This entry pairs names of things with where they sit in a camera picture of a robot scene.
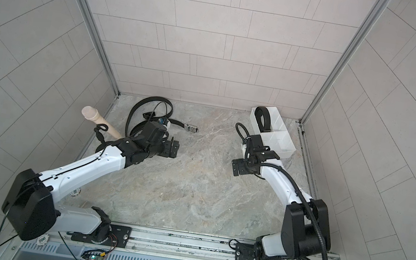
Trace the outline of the black belt with silver buckle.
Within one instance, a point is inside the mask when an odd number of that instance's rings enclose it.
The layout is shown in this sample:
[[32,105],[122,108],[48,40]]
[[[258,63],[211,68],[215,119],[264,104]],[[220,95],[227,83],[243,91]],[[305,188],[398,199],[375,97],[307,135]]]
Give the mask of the black belt with silver buckle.
[[[132,127],[132,129],[130,129],[131,126],[131,120],[132,118],[134,118],[137,110],[140,110],[142,107],[144,107],[147,104],[150,103],[155,103],[156,105],[154,106],[152,111],[149,112],[145,112],[142,114],[143,117],[143,121],[136,124],[135,126]],[[156,109],[159,105],[163,105],[165,108],[165,112],[164,114],[157,114],[156,113]],[[162,125],[166,125],[168,126],[169,124],[172,124],[174,126],[178,126],[183,128],[184,130],[186,130],[187,132],[190,133],[198,133],[198,127],[193,126],[191,124],[188,123],[183,123],[181,121],[178,121],[176,119],[172,118],[172,114],[173,114],[174,110],[173,110],[173,104],[171,103],[171,101],[169,101],[168,99],[164,98],[164,97],[159,97],[159,96],[152,96],[152,97],[147,97],[144,98],[142,100],[140,100],[139,102],[137,102],[131,109],[131,111],[129,112],[129,115],[127,117],[127,121],[125,124],[125,136],[136,136],[138,135],[142,130],[143,127],[146,125],[146,123],[149,122],[158,122]]]

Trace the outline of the long black belt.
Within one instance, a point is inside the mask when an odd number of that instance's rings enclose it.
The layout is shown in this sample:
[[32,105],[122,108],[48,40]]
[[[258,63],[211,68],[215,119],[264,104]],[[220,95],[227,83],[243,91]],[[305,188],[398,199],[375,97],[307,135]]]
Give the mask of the long black belt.
[[256,123],[261,133],[271,132],[271,115],[269,109],[265,106],[256,107],[255,111]]

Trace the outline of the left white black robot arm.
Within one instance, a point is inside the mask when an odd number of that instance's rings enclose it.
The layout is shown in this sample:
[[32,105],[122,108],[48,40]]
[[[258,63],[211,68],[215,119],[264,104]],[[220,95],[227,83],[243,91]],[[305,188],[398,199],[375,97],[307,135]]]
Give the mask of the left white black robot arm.
[[146,123],[135,137],[105,141],[95,154],[79,161],[42,173],[22,171],[5,198],[3,213],[24,241],[59,231],[74,233],[83,242],[104,243],[111,235],[111,220],[102,209],[61,206],[60,201],[96,179],[147,158],[174,159],[179,147],[167,127],[154,121]]

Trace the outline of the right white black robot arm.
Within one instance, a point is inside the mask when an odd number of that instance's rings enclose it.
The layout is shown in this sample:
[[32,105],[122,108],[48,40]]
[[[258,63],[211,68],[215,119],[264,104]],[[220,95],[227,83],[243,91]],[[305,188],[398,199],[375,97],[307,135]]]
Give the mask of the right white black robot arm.
[[298,186],[260,135],[239,136],[243,158],[232,161],[233,175],[265,180],[285,206],[281,231],[257,238],[253,259],[328,260],[331,240],[326,203],[313,199]]

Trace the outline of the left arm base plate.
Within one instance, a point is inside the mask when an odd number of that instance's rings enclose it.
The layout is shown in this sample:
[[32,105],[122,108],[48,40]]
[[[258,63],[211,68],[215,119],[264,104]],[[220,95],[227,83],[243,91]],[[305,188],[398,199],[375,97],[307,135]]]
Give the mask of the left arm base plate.
[[131,232],[132,228],[124,225],[101,224],[91,234],[77,232],[68,232],[67,234],[72,241],[79,243],[124,248],[127,245]]

